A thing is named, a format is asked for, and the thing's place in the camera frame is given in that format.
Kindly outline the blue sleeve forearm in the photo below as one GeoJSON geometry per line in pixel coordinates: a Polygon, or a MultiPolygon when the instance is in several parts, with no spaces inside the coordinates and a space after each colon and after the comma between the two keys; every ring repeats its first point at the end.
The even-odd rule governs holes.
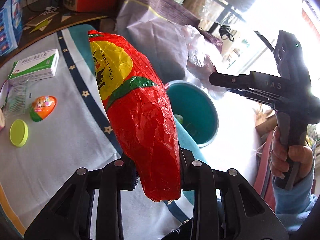
{"type": "Polygon", "coordinates": [[[295,233],[304,223],[317,201],[317,196],[311,193],[315,166],[311,166],[308,175],[298,182],[290,191],[281,189],[272,179],[275,214],[282,222],[288,234],[295,233]]]}

